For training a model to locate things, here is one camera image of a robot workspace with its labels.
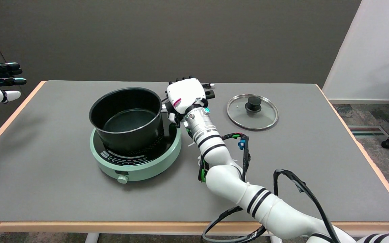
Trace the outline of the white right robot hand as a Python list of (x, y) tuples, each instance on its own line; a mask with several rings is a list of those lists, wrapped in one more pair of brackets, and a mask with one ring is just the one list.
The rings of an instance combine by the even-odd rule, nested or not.
[(181, 126), (181, 122), (191, 110), (208, 106), (204, 88), (196, 78), (169, 82), (166, 95), (167, 98), (162, 103), (161, 112), (167, 112), (168, 119), (177, 128)]

